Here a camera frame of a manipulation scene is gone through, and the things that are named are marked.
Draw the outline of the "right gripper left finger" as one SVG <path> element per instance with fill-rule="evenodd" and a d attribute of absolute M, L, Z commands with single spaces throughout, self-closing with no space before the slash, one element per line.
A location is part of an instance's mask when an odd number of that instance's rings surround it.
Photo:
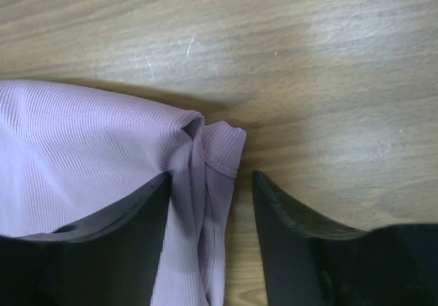
<path fill-rule="evenodd" d="M 2 305 L 150 305 L 171 178 L 48 234 L 1 238 Z"/>

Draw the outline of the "pink tank top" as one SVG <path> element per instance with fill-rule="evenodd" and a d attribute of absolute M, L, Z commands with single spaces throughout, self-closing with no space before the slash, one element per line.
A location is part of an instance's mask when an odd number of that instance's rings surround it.
<path fill-rule="evenodd" d="M 48 234 L 171 178 L 150 305 L 222 305 L 246 140 L 224 121 L 94 88 L 1 82 L 1 238 Z"/>

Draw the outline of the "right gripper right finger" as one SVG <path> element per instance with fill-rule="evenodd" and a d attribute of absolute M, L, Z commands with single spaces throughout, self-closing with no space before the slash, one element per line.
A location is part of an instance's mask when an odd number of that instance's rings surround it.
<path fill-rule="evenodd" d="M 253 204 L 270 305 L 436 305 L 437 225 L 363 231 L 315 211 L 266 174 Z"/>

